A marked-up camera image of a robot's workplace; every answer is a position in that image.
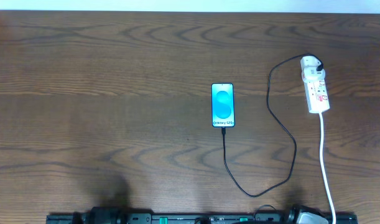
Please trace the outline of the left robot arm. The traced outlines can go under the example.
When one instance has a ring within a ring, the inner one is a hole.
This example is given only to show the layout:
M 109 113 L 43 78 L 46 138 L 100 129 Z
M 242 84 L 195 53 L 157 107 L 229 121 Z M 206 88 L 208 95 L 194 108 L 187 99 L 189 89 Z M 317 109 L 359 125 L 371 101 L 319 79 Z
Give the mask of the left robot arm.
M 126 224 L 127 214 L 120 208 L 93 207 L 86 215 L 85 224 Z

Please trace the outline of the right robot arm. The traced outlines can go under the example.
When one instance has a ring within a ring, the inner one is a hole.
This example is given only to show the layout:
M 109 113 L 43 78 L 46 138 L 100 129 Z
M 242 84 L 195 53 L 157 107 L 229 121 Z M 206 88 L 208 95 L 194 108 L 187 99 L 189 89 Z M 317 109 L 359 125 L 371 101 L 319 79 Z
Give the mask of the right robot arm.
M 325 84 L 325 70 L 323 62 L 314 54 L 304 54 L 300 58 L 301 77 L 304 82 L 305 96 L 307 100 L 308 112 L 318 114 L 320 120 L 320 144 L 319 144 L 319 163 L 322 172 L 322 179 L 325 192 L 328 199 L 329 208 L 331 211 L 331 220 L 318 215 L 315 212 L 307 212 L 299 210 L 295 222 L 299 224 L 336 224 L 338 216 L 335 212 L 333 198 L 331 196 L 327 172 L 324 161 L 324 140 L 325 127 L 323 113 L 330 109 L 327 88 Z

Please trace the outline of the blue Galaxy smartphone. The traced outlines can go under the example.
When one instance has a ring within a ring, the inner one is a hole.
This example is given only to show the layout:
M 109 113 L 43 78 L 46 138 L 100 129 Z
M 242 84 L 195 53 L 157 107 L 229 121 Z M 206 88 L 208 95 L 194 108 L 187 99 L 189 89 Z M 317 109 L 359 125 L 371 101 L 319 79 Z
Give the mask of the blue Galaxy smartphone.
M 211 117 L 214 128 L 235 126 L 234 86 L 232 83 L 211 85 Z

